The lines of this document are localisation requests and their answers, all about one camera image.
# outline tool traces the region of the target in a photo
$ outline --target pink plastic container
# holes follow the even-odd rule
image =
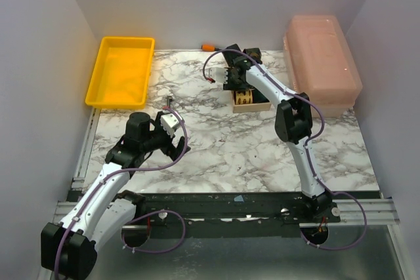
[[[336,17],[295,16],[284,52],[293,89],[307,93],[325,117],[339,117],[354,105],[362,82]]]

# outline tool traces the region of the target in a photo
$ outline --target table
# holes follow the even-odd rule
[[[233,114],[230,93],[203,80],[201,67],[208,52],[155,52],[143,109],[152,117],[173,96],[173,107],[184,117],[191,152],[174,167],[136,173],[122,190],[148,193],[300,191],[300,181],[286,144],[274,132],[276,111]],[[262,61],[288,85],[283,52],[264,51]],[[209,66],[225,66],[221,55]],[[125,131],[132,111],[102,110],[87,165],[85,189],[99,174],[106,152]],[[314,120],[313,131],[320,128]],[[354,112],[327,119],[325,131],[314,141],[315,156],[332,190],[379,190]],[[144,164],[165,165],[169,158],[157,151]]]

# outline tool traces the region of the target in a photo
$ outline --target marble tabletop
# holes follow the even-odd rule
[[[191,151],[175,166],[138,172],[122,190],[144,193],[300,191],[297,169],[287,146],[274,132],[275,109],[233,114],[230,93],[201,76],[208,52],[161,50],[154,54],[143,109],[152,118],[173,96],[173,107],[183,116]],[[280,51],[262,54],[265,66],[288,84]],[[209,66],[224,66],[216,56]],[[120,139],[133,111],[102,110],[85,177],[85,189],[99,174],[106,152]],[[320,128],[314,120],[313,131]],[[177,138],[182,131],[177,131]],[[314,141],[321,174],[332,190],[379,190],[354,112],[327,119],[325,131]],[[160,151],[143,167],[165,165]]]

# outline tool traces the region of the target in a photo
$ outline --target gray floor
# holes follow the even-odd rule
[[[335,227],[326,245],[345,245],[361,228]],[[152,240],[162,249],[175,240]],[[326,252],[302,239],[187,239],[167,254],[132,254],[115,235],[100,251],[89,280],[310,279],[403,280],[386,226],[369,227],[355,249]]]

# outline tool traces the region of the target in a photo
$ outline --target yellow tray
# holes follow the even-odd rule
[[[104,37],[86,104],[95,108],[144,108],[154,47],[152,38]]]

